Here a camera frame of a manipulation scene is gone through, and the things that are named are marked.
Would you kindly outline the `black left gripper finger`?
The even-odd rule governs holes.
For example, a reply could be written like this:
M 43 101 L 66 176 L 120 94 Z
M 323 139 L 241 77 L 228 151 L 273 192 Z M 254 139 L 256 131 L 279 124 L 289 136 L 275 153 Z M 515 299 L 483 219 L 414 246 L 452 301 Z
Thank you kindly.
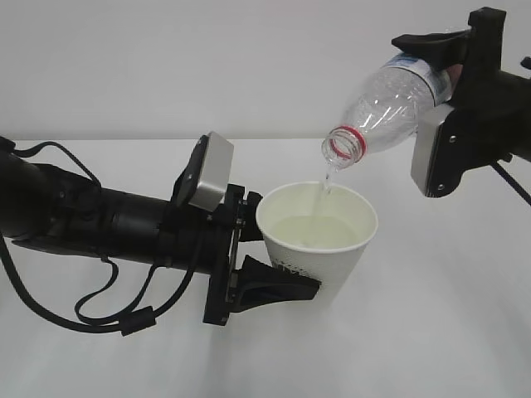
M 240 242 L 253 242 L 264 240 L 257 224 L 256 212 L 263 196 L 257 192 L 249 192 L 240 204 L 241 234 Z
M 273 303 L 312 300 L 320 288 L 316 279 L 273 268 L 249 255 L 236 276 L 235 312 Z

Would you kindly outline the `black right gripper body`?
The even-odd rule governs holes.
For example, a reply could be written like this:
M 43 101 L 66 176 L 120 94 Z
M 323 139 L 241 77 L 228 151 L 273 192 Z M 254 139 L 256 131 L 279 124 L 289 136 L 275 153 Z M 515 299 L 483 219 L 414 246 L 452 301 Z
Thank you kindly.
M 460 34 L 460 78 L 451 97 L 455 112 L 502 112 L 499 83 L 506 11 L 482 7 L 470 13 Z

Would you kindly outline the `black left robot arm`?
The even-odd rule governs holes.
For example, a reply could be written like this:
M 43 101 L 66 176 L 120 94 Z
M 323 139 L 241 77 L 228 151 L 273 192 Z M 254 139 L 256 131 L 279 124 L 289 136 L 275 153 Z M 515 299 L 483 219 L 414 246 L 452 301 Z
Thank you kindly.
M 246 256 L 241 242 L 261 241 L 256 222 L 261 196 L 229 181 L 233 145 L 217 133 L 197 141 L 168 200 L 105 188 L 86 167 L 79 173 L 33 163 L 37 144 L 19 149 L 1 141 L 1 261 L 14 290 L 36 315 L 75 332 L 130 335 L 152 327 L 184 294 L 192 277 L 209 278 L 203 320 L 223 326 L 232 313 L 272 303 L 311 300 L 319 281 Z M 184 276 L 158 308 L 136 297 L 102 318 L 63 318 L 29 293 L 9 253 L 17 245 L 53 255 L 145 263 Z

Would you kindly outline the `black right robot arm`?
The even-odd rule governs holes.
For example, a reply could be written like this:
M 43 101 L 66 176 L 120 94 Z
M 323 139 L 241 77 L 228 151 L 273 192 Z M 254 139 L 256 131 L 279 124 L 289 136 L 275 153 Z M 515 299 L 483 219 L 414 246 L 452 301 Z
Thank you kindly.
M 467 30 L 391 41 L 437 70 L 462 67 L 451 99 L 419 120 L 411 176 L 426 197 L 451 194 L 465 172 L 485 166 L 528 197 L 499 165 L 530 159 L 530 80 L 501 69 L 505 18 L 503 10 L 482 7 L 470 13 Z

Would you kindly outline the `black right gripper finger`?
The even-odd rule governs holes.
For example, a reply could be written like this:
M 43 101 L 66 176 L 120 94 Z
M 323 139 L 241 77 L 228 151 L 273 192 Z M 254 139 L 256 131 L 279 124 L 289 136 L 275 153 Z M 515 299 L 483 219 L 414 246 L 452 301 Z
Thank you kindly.
M 402 34 L 394 37 L 391 44 L 402 52 L 425 61 L 435 70 L 445 70 L 464 62 L 469 38 L 470 29 L 465 29 L 426 35 Z

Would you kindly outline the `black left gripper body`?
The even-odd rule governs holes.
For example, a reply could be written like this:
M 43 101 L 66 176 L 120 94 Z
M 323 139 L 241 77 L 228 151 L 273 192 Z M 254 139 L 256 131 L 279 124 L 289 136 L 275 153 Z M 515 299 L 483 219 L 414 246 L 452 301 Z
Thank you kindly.
M 230 314 L 228 280 L 236 260 L 245 188 L 230 184 L 213 212 L 168 204 L 161 225 L 163 264 L 209 276 L 203 322 L 224 326 Z

